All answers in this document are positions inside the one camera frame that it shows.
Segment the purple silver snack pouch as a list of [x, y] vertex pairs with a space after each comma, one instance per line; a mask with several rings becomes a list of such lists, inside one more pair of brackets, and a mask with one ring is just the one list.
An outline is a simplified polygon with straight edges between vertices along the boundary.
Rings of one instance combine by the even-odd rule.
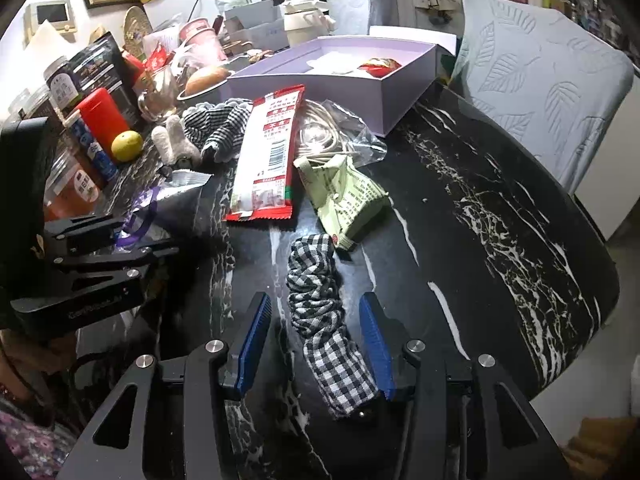
[[119, 231], [115, 247], [128, 252], [188, 236], [209, 180], [210, 174], [179, 169], [165, 182], [139, 194]]

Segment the black white checkered scrunchie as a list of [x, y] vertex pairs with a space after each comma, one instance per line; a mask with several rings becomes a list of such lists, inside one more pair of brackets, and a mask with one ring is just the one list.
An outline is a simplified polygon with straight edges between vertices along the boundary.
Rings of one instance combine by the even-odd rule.
[[378, 387], [348, 331], [337, 278], [329, 235], [294, 240], [286, 274], [291, 323], [323, 401], [342, 418], [373, 400]]

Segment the red white snack bag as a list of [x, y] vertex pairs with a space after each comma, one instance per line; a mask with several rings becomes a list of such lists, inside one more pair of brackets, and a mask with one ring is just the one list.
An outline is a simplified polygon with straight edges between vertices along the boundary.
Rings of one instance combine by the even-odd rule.
[[230, 222], [288, 220], [302, 84], [256, 99], [245, 128], [233, 182]]

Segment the green tea packet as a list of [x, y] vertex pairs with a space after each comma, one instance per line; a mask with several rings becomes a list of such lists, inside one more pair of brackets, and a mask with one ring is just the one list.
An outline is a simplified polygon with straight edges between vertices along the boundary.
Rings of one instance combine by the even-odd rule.
[[388, 194], [360, 172], [347, 155], [334, 155], [320, 166], [307, 157], [294, 160], [305, 191], [335, 247], [348, 252], [359, 233], [390, 204]]

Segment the red cartoon snack packet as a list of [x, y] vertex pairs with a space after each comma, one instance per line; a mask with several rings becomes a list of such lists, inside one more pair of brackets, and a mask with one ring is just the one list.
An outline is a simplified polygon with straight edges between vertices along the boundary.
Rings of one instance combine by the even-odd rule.
[[378, 79], [388, 76], [398, 68], [401, 68], [401, 64], [392, 58], [370, 58], [358, 66], [360, 72]]

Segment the blue white tube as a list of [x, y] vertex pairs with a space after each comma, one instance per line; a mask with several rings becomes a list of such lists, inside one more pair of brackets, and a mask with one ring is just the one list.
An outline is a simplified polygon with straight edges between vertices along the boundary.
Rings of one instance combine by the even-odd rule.
[[117, 177], [118, 170], [101, 144], [99, 144], [98, 140], [94, 137], [89, 126], [82, 119], [80, 111], [74, 110], [73, 113], [66, 118], [64, 125], [88, 157], [91, 165], [101, 175], [101, 178], [106, 183], [114, 180]]

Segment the yellow lemon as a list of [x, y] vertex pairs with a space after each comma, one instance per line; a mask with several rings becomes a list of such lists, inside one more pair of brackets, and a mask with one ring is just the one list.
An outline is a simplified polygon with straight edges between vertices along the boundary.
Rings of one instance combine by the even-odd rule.
[[116, 136], [111, 151], [118, 162], [131, 162], [142, 152], [143, 138], [134, 130], [127, 130]]

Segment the red cylinder can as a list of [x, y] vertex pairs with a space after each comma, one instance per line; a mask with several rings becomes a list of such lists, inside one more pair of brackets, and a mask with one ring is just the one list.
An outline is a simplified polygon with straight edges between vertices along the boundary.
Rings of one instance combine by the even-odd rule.
[[113, 141], [123, 132], [129, 129], [128, 122], [122, 117], [120, 111], [105, 88], [97, 88], [75, 106], [75, 110], [81, 114], [82, 120], [91, 130], [93, 137], [116, 162], [112, 153]]

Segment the white plush rabbit ears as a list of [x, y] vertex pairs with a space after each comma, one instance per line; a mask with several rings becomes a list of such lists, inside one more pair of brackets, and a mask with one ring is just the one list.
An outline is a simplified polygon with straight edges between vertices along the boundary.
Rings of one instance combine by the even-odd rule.
[[179, 169], [196, 169], [201, 165], [201, 152], [186, 137], [178, 115], [169, 116], [165, 125], [155, 126], [151, 138], [164, 165]]

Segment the glass jar dark lid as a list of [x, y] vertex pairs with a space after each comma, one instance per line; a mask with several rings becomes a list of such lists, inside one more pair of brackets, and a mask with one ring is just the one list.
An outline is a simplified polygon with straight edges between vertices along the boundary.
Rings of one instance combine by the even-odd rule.
[[43, 72], [52, 99], [64, 115], [70, 114], [81, 100], [78, 83], [66, 56], [60, 56]]

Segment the grey checkered fabric scrunchie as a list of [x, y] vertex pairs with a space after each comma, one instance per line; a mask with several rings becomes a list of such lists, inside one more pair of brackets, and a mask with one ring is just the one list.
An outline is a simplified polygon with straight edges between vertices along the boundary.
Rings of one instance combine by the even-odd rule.
[[232, 98], [187, 108], [181, 117], [186, 138], [200, 151], [203, 162], [228, 162], [239, 154], [253, 109], [247, 99]]

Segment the black coffee bag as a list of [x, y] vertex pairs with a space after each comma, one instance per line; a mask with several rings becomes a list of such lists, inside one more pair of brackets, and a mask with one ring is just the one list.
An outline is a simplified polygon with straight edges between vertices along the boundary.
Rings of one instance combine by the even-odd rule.
[[70, 59], [70, 68], [84, 96], [104, 88], [131, 128], [142, 123], [138, 98], [132, 88], [131, 70], [110, 32], [76, 53]]

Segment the bowl with brown egg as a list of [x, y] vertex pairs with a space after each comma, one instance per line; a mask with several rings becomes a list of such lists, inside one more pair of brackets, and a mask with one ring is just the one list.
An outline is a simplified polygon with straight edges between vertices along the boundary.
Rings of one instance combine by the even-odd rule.
[[184, 85], [184, 89], [179, 94], [180, 99], [190, 98], [226, 81], [232, 73], [224, 66], [205, 66], [193, 73]]

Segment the woven round fan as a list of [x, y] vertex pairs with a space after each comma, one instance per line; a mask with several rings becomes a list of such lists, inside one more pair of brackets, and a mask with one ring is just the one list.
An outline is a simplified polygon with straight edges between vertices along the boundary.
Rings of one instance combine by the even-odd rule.
[[124, 48], [139, 61], [144, 61], [143, 38], [152, 32], [151, 23], [140, 6], [130, 6], [124, 18]]

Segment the pink cup stack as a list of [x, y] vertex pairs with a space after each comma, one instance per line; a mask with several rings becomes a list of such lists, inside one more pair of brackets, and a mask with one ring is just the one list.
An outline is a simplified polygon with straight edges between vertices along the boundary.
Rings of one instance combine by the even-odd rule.
[[218, 39], [218, 32], [209, 25], [206, 18], [187, 22], [180, 29], [178, 38], [183, 47], [205, 64], [224, 64], [228, 61]]

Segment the clear plastic bag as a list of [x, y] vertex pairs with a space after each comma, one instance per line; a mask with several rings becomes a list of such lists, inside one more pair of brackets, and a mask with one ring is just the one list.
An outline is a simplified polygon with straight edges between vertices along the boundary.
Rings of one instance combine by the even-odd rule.
[[320, 166], [335, 155], [352, 159], [356, 168], [380, 162], [386, 144], [356, 114], [330, 100], [305, 100], [300, 108], [297, 157]]

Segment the grey storage box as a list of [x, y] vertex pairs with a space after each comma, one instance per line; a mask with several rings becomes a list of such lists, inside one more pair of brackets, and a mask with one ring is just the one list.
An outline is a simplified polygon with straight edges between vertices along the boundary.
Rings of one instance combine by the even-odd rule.
[[262, 50], [288, 47], [280, 6], [274, 0], [236, 6], [224, 12], [224, 27], [231, 41], [248, 41]]

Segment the cream pig-shaped kettle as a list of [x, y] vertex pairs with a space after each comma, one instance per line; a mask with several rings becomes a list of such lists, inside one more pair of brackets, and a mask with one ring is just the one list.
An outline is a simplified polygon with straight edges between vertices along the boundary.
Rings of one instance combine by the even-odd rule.
[[329, 16], [330, 8], [325, 1], [284, 0], [280, 10], [290, 48], [328, 36], [335, 30], [336, 21]]

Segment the lavender open gift box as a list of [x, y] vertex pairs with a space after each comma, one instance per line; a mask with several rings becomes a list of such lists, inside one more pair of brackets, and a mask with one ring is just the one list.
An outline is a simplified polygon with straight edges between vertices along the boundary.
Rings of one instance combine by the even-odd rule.
[[[407, 27], [375, 26], [373, 36], [323, 36], [285, 49], [230, 76], [232, 96], [257, 99], [302, 84], [307, 100], [330, 100], [358, 115], [377, 136], [387, 136], [445, 73], [452, 55], [442, 42], [454, 36]], [[392, 58], [401, 68], [378, 79], [360, 72], [370, 58]]]

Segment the far light blue chair cover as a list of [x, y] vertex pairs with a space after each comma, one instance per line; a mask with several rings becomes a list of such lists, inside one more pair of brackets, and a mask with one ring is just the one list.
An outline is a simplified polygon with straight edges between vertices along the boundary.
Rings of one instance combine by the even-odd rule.
[[397, 0], [326, 0], [333, 35], [367, 35], [372, 26], [399, 24]]

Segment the light blue chair cover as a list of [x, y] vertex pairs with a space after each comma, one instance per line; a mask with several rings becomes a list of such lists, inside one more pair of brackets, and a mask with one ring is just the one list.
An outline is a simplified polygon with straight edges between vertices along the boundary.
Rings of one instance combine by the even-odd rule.
[[399, 24], [397, 0], [326, 0], [333, 35], [367, 35], [372, 26]]
[[632, 88], [631, 60], [557, 10], [510, 0], [462, 8], [452, 88], [575, 192]]

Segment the near light blue chair cover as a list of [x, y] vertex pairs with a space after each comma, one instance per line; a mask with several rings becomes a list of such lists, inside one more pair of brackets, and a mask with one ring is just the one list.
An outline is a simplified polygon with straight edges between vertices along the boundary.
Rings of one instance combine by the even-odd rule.
[[631, 60], [557, 10], [510, 0], [462, 8], [452, 88], [575, 192], [632, 88]]

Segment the wall intercom panel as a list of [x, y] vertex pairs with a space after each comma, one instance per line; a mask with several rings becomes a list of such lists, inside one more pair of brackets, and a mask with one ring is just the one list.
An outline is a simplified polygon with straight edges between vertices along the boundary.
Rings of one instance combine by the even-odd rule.
[[25, 44], [35, 36], [37, 29], [48, 22], [62, 35], [76, 34], [77, 26], [70, 0], [52, 0], [29, 3], [25, 8]]

